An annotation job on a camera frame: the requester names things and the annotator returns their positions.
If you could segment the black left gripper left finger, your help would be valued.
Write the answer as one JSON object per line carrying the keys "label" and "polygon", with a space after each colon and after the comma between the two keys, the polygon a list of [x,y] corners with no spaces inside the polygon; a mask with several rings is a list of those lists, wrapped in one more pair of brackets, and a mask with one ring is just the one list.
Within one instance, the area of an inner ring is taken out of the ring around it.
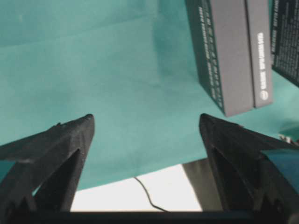
{"label": "black left gripper left finger", "polygon": [[68,212],[95,132],[92,114],[1,145],[0,221],[22,211]]}

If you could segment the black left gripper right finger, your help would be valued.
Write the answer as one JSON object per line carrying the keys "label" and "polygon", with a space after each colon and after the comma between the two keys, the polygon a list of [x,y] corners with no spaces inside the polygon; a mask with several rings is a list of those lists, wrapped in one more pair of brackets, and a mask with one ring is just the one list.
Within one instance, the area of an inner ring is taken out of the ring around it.
{"label": "black left gripper right finger", "polygon": [[206,113],[199,132],[221,202],[205,223],[298,223],[298,146]]}

